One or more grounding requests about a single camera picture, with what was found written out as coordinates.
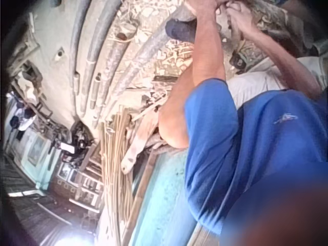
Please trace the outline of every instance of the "light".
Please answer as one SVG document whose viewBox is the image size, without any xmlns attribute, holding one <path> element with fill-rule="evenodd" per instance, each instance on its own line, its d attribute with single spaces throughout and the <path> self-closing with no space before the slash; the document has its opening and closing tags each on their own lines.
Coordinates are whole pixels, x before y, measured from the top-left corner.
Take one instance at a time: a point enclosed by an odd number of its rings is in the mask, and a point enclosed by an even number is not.
<svg viewBox="0 0 328 246">
<path fill-rule="evenodd" d="M 93 244 L 79 237 L 67 237 L 56 242 L 55 246 L 93 246 Z"/>
</svg>

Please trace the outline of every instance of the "sleeve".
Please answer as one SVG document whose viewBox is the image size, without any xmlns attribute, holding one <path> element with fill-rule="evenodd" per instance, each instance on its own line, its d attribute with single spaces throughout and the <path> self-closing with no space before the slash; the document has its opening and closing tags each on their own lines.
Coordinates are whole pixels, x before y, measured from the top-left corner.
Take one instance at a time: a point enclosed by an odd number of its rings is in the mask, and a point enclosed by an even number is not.
<svg viewBox="0 0 328 246">
<path fill-rule="evenodd" d="M 225 82 L 208 79 L 184 107 L 189 135 L 185 189 L 195 219 L 219 234 L 234 173 L 238 115 Z"/>
</svg>

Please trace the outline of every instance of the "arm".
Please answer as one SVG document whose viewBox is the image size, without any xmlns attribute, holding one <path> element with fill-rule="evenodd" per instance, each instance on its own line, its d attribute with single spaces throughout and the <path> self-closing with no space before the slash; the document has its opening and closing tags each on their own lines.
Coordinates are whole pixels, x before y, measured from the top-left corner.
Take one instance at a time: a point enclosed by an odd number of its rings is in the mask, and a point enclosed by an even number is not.
<svg viewBox="0 0 328 246">
<path fill-rule="evenodd" d="M 197 29 L 193 53 L 193 81 L 197 86 L 209 78 L 225 80 L 223 50 L 217 31 L 215 11 L 221 0 L 190 0 L 197 16 Z"/>
<path fill-rule="evenodd" d="M 311 72 L 296 58 L 291 56 L 280 44 L 271 37 L 262 33 L 253 23 L 251 11 L 241 2 L 227 4 L 228 14 L 232 21 L 243 32 L 244 37 L 253 41 L 265 52 L 278 67 L 286 85 L 294 90 L 303 92 L 310 98 L 315 98 L 321 93 L 320 86 Z"/>
</svg>

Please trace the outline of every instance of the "man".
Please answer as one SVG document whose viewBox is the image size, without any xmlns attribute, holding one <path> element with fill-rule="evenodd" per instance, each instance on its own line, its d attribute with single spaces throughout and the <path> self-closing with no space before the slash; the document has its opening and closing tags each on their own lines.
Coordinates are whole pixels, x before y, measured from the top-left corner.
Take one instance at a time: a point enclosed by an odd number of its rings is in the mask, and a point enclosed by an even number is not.
<svg viewBox="0 0 328 246">
<path fill-rule="evenodd" d="M 276 86 L 252 99 L 248 95 L 237 111 L 225 82 L 216 27 L 215 11 L 223 2 L 189 1 L 197 17 L 193 65 L 159 115 L 162 138 L 176 148 L 189 147 L 185 186 L 191 212 L 217 234 L 236 200 L 264 177 L 287 165 L 297 169 L 298 163 L 327 161 L 324 85 L 258 30 L 240 2 L 228 3 L 228 14 L 243 36 L 270 57 L 289 89 Z"/>
</svg>

